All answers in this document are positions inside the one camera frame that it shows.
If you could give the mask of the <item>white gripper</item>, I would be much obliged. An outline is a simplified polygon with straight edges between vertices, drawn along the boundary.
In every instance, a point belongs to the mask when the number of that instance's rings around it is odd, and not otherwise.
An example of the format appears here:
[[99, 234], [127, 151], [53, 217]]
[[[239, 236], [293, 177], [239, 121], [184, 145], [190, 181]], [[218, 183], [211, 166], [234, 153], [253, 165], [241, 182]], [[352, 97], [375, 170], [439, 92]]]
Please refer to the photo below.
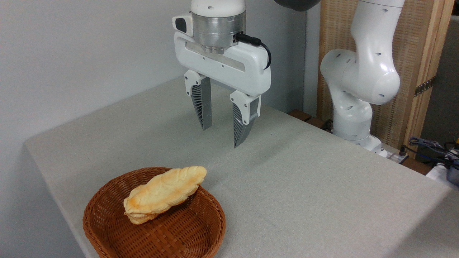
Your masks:
[[212, 125], [211, 79], [234, 88], [231, 93], [234, 148], [242, 144], [260, 116], [261, 96], [271, 85], [264, 48], [239, 43], [223, 54], [209, 53], [192, 37], [175, 32], [174, 45], [185, 73], [185, 88], [203, 130]]

